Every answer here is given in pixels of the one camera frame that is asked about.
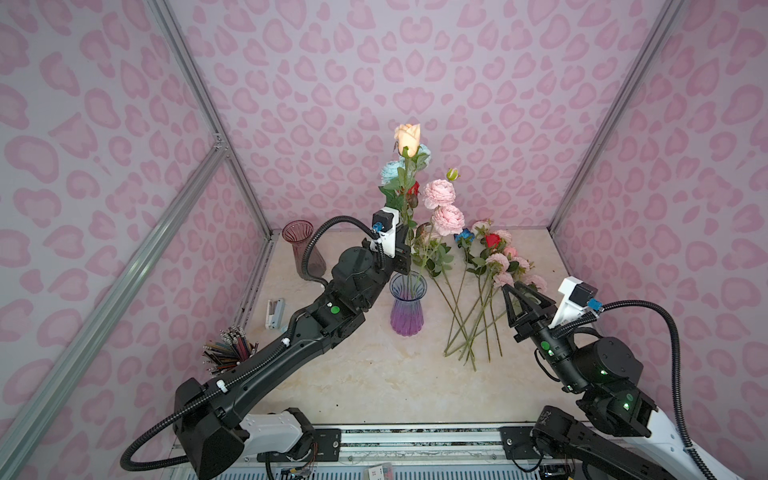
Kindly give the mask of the purple gradient glass vase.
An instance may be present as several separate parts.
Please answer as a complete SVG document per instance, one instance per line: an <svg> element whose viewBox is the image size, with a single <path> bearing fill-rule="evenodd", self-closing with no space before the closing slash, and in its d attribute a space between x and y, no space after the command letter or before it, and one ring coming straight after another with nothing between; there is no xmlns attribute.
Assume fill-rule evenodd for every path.
<svg viewBox="0 0 768 480"><path fill-rule="evenodd" d="M427 288L426 279L420 273L393 276L390 281L390 293L394 304L390 325L398 335L411 337L422 330L424 313L421 301L427 293Z"/></svg>

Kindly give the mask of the pink peony stem with bud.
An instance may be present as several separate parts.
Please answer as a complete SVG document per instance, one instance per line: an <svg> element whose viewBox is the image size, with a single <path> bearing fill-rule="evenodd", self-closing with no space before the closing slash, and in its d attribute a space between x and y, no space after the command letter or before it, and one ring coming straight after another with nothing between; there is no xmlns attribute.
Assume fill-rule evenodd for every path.
<svg viewBox="0 0 768 480"><path fill-rule="evenodd" d="M416 229L413 253L417 267L433 279L450 269L453 256L447 241L461 234L466 225L465 215L456 205L454 183L459 177L459 170L450 168L444 178L427 183L420 193L430 218Z"/></svg>

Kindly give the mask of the light blue rose stem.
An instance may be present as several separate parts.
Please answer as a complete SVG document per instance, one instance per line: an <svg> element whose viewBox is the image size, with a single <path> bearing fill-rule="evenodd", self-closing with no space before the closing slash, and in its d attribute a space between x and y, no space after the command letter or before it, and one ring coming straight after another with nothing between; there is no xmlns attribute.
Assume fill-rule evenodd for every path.
<svg viewBox="0 0 768 480"><path fill-rule="evenodd" d="M380 192L385 197L385 206L398 210L400 218L410 228L416 227L414 212L418 207L420 184L416 174L431 162L431 151L421 144L418 148L406 147L406 155L384 165L380 172Z"/></svg>

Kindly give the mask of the peach rose stem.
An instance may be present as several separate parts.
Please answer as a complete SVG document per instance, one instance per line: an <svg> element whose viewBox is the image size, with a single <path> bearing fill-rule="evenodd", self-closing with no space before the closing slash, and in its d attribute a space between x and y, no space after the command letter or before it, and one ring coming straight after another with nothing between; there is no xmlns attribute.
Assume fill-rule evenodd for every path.
<svg viewBox="0 0 768 480"><path fill-rule="evenodd" d="M394 133L397 152L402 158L398 167L396 192L401 197L400 212L403 225L411 228L415 209L406 203L406 192L416 180L419 167L419 149L421 144L421 126L419 124L401 124Z"/></svg>

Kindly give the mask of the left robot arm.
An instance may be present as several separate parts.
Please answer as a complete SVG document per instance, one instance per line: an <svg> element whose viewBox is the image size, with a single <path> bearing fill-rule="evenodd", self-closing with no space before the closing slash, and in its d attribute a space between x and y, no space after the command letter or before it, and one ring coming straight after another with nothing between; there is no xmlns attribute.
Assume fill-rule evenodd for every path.
<svg viewBox="0 0 768 480"><path fill-rule="evenodd" d="M243 455L279 453L302 461L314 449L314 429L296 408L249 419L256 404L290 375L352 335L365 321L394 272L410 268L410 249L397 236L392 256L369 244L345 250L332 279L311 304L296 311L287 330L219 379L193 380L177 390L177 408L192 410L174 424L200 479L213 479Z"/></svg>

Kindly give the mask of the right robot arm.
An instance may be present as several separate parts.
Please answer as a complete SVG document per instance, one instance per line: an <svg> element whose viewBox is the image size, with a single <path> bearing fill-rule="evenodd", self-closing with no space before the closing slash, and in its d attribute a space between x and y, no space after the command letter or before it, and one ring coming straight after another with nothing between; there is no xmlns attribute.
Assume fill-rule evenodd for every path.
<svg viewBox="0 0 768 480"><path fill-rule="evenodd" d="M681 389L681 341L673 317L646 300L603 304L595 287L575 278L563 280L560 302L520 281L502 294L515 340L535 345L542 369L564 392L577 395L585 414L579 421L560 408L545 406L529 434L542 457L572 459L614 479L734 479L736 473L701 449L684 418ZM600 315L621 308L657 313L670 335L673 413L667 415L638 386L643 364L620 339L598 335L579 346L575 335L592 333Z"/></svg>

